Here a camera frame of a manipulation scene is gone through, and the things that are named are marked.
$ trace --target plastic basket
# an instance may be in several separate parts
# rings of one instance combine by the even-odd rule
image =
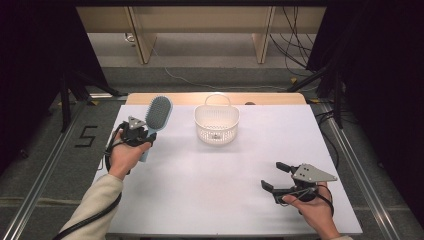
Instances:
[[[210,97],[225,97],[228,105],[210,105]],[[197,136],[205,143],[224,145],[234,140],[240,113],[231,106],[230,99],[223,94],[212,94],[205,99],[205,104],[194,110]]]

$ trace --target person's hand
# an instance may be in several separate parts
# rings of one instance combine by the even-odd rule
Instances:
[[[115,139],[120,138],[121,132],[118,132]],[[124,180],[128,171],[137,165],[141,155],[151,146],[151,142],[145,142],[136,147],[131,147],[127,144],[119,144],[115,146],[109,160],[111,165],[109,174]]]
[[[326,182],[319,182],[318,185],[327,187]],[[330,200],[331,194],[325,187],[318,187],[319,194]],[[315,198],[309,202],[302,202],[293,195],[286,195],[283,201],[299,209],[305,221],[311,226],[322,240],[340,237],[331,215],[330,206],[320,198]]]

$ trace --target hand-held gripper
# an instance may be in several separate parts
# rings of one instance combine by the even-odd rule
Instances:
[[[154,133],[147,136],[148,130],[144,128],[145,125],[146,123],[144,121],[129,116],[128,122],[124,121],[116,128],[105,150],[105,164],[108,171],[110,169],[109,157],[115,146],[125,143],[131,147],[136,147],[146,142],[150,142],[153,146],[157,134]],[[122,130],[121,137],[116,140],[115,137],[120,130]]]
[[[284,172],[292,173],[294,186],[289,189],[276,189],[273,185],[261,180],[262,188],[272,193],[275,203],[287,204],[282,199],[285,195],[293,195],[303,202],[309,202],[315,199],[318,194],[317,182],[336,181],[337,177],[330,175],[324,171],[317,169],[310,164],[302,164],[298,167],[288,166],[284,163],[277,162],[276,167]]]

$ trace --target wire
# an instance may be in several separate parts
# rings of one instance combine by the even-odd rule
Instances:
[[[284,197],[284,196],[287,196],[287,195],[293,195],[293,194],[297,194],[297,193],[302,193],[300,196],[296,197],[296,199],[295,199],[295,200],[293,200],[293,202],[291,202],[291,203],[282,203],[282,202],[280,202],[280,199],[279,199],[279,198],[275,198],[275,199],[277,200],[277,202],[278,202],[281,206],[283,206],[283,207],[287,207],[287,206],[291,205],[292,203],[296,202],[297,200],[299,200],[301,197],[305,196],[305,195],[306,195],[306,194],[307,194],[310,190],[311,190],[311,188],[306,188],[306,189],[302,189],[302,190],[299,190],[299,191],[295,191],[295,192],[287,193],[287,194],[284,194],[284,195],[282,195],[282,196],[281,196],[281,200],[283,200],[283,197]]]
[[[303,48],[303,52],[305,53],[305,55],[309,58],[309,56],[308,56],[308,54],[306,53],[306,51],[305,51],[305,49],[304,49],[304,47],[303,47],[303,45],[302,45],[302,42],[299,40],[299,37],[298,37],[298,35],[297,35],[297,15],[298,15],[298,12],[299,12],[299,7],[297,7],[297,6],[294,6],[293,7],[293,12],[294,12],[294,16],[293,16],[293,18],[294,18],[294,21],[293,21],[293,25],[291,24],[291,21],[290,21],[290,19],[289,19],[289,17],[288,17],[288,15],[287,15],[287,13],[286,13],[286,10],[285,10],[285,7],[283,7],[282,8],[283,9],[283,12],[284,12],[284,15],[285,15],[285,17],[286,17],[286,19],[287,19],[287,22],[289,23],[289,26],[290,26],[290,29],[291,29],[291,31],[292,31],[292,35],[290,36],[290,42],[291,42],[291,39],[293,38],[293,36],[296,38],[296,40],[297,40],[297,43],[298,43],[298,46],[301,46],[301,47],[299,47],[299,53],[300,53],[300,55],[302,56],[302,59],[303,59],[303,61],[305,62],[305,64],[307,63],[307,61],[305,60],[305,58],[304,58],[304,56],[303,56],[303,53],[302,53],[302,48]]]
[[[99,168],[97,168],[97,171],[100,171],[100,170],[102,170],[103,169],[103,161],[105,161],[105,157],[103,156],[103,159],[102,159],[102,161],[100,161],[100,163],[101,163],[101,165],[100,165],[100,167]]]
[[[292,46],[294,46],[294,47],[300,47],[300,48],[302,48],[302,49],[305,49],[305,50],[308,50],[308,51],[312,51],[312,49],[309,49],[309,48],[307,48],[307,47],[303,47],[303,46],[300,46],[300,45],[297,45],[297,44],[294,44],[294,43],[292,43],[292,42],[290,42],[289,40],[287,40],[284,36],[283,36],[283,34],[281,34],[280,33],[280,37],[285,41],[285,42],[287,42],[288,44],[290,44],[290,45],[292,45]]]
[[[309,41],[311,42],[311,44],[312,44],[312,46],[314,45],[314,41],[312,41],[312,39],[311,39],[311,37],[309,37],[309,34],[305,34],[306,35],[306,37],[308,37],[308,39],[309,39]]]
[[[99,213],[94,214],[93,216],[82,220],[81,222],[78,222],[74,225],[72,225],[71,227],[63,230],[62,232],[60,232],[59,234],[57,234],[53,240],[59,240],[59,239],[63,239],[64,237],[68,236],[69,234],[75,232],[76,230],[104,217],[106,214],[110,213],[114,208],[116,208],[116,206],[118,206],[119,202],[121,201],[121,197],[122,197],[122,193],[119,193],[118,197],[115,199],[115,201],[110,204],[107,208],[105,208],[104,210],[102,210]]]
[[[281,52],[281,53],[283,53],[284,54],[284,56],[286,57],[286,58],[289,58],[290,60],[292,60],[293,62],[295,62],[295,63],[297,63],[299,66],[301,66],[301,67],[303,67],[303,68],[306,68],[306,65],[305,64],[303,64],[303,63],[301,63],[301,62],[299,62],[296,58],[294,58],[292,55],[290,55],[288,52],[287,52],[287,50],[284,50],[283,49],[283,47],[281,47],[278,43],[277,43],[277,41],[275,41],[275,39],[274,39],[274,37],[270,34],[269,35],[270,37],[271,37],[271,40],[274,42],[274,45],[277,47],[277,49]]]
[[[331,216],[334,215],[334,206],[333,206],[333,195],[331,194],[331,191],[328,187],[321,185],[321,184],[317,184],[318,187],[324,187],[327,189],[327,191],[330,193],[330,200],[328,200],[327,198],[325,198],[324,196],[322,196],[319,193],[315,193],[317,195],[317,197],[321,198],[325,203],[328,204],[328,206],[330,206],[331,209]]]
[[[153,50],[153,52],[155,53],[155,55],[156,55],[157,57],[159,57],[159,55],[158,55],[158,53],[156,52],[156,50],[155,50],[154,48],[153,48],[152,50]],[[172,77],[172,78],[183,80],[184,82],[186,82],[186,83],[188,83],[188,84],[191,84],[191,85],[194,85],[194,86],[207,87],[207,88],[211,88],[211,89],[215,89],[215,90],[229,90],[229,89],[261,89],[261,88],[273,88],[273,89],[279,89],[279,90],[287,90],[287,88],[283,88],[283,87],[276,87],[276,86],[216,87],[216,86],[212,86],[212,85],[209,85],[209,84],[201,84],[201,83],[194,83],[194,82],[191,82],[191,81],[189,81],[189,80],[187,80],[187,79],[185,79],[185,78],[183,78],[183,77],[179,77],[179,76],[174,76],[174,75],[172,75],[172,74],[169,72],[169,70],[168,70],[168,68],[167,68],[167,67],[164,67],[164,69],[165,69],[165,72],[166,72],[166,73],[167,73],[170,77]]]
[[[312,90],[317,89],[317,88],[318,88],[318,86],[310,88],[310,89],[300,90],[300,92],[308,92],[308,91],[312,91]]]
[[[338,169],[339,168],[339,162],[340,162],[339,152],[337,151],[337,148],[334,145],[334,143],[330,140],[328,135],[321,128],[321,124],[324,123],[325,121],[327,121],[328,119],[332,118],[333,113],[334,113],[333,110],[331,110],[331,111],[326,112],[326,113],[317,114],[317,115],[315,115],[315,117],[321,116],[321,119],[318,122],[318,128],[321,131],[321,134],[325,137],[325,139],[327,139],[328,143],[331,145],[331,147],[334,150],[334,153],[336,154],[336,160],[335,160],[334,166],[335,166],[336,169]]]
[[[110,169],[110,162],[109,162],[110,154],[112,153],[112,149],[116,146],[116,145],[114,145],[116,135],[118,135],[118,132],[119,132],[120,129],[123,129],[124,125],[125,125],[125,122],[119,124],[118,127],[116,127],[115,131],[113,131],[113,134],[112,134],[112,136],[109,140],[109,144],[107,145],[106,150],[104,152],[105,153],[104,161],[105,161],[106,169],[107,169],[108,172],[109,172],[109,169]]]

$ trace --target metal frame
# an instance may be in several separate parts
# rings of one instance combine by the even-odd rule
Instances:
[[[323,104],[322,109],[324,112],[332,110],[328,103]],[[337,142],[342,149],[350,168],[352,169],[353,175],[355,176],[359,187],[361,188],[365,200],[367,201],[371,212],[373,213],[375,220],[380,227],[384,239],[401,239],[393,224],[390,214],[387,212],[383,202],[375,192],[374,187],[367,176],[367,173],[365,172],[364,168],[362,168],[362,165],[359,162],[359,159],[356,156],[355,151],[353,150],[343,129],[338,128],[337,123],[333,119],[329,119],[329,122],[334,136],[336,136]]]
[[[62,153],[73,133],[75,123],[78,120],[82,110],[87,105],[87,102],[78,102],[75,106],[73,119],[69,124],[69,127],[65,132],[62,132],[56,141],[53,150],[51,151],[46,163],[40,171],[37,179],[31,187],[28,195],[25,197],[19,210],[13,217],[9,227],[7,228],[6,235],[3,237],[4,240],[19,239],[22,234],[31,214],[37,204],[37,201],[47,185],[47,182],[56,168],[57,162],[59,161]]]

